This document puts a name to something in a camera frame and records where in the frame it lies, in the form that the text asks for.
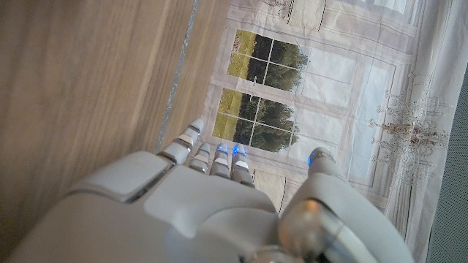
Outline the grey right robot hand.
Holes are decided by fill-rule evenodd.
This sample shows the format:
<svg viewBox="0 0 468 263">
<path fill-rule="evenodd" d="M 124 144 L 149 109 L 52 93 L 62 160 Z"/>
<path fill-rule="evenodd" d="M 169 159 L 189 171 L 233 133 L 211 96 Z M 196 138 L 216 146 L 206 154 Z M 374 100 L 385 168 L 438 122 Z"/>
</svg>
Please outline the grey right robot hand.
<svg viewBox="0 0 468 263">
<path fill-rule="evenodd" d="M 411 262 L 394 225 L 315 148 L 282 213 L 240 145 L 198 143 L 197 119 L 158 153 L 131 153 L 77 182 L 10 262 Z"/>
</svg>

